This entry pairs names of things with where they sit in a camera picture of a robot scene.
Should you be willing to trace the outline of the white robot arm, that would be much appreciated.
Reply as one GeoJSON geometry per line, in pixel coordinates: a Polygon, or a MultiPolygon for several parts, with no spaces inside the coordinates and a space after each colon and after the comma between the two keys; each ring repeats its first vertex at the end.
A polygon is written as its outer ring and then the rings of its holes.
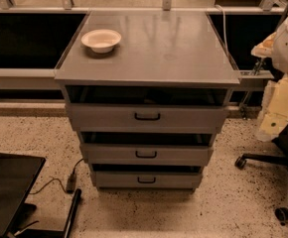
{"type": "Polygon", "coordinates": [[[288,125],[288,17],[251,54],[262,59],[271,58],[272,65],[283,72],[277,82],[269,81],[264,89],[262,110],[258,115],[258,140],[267,142],[279,136],[288,125]]]}

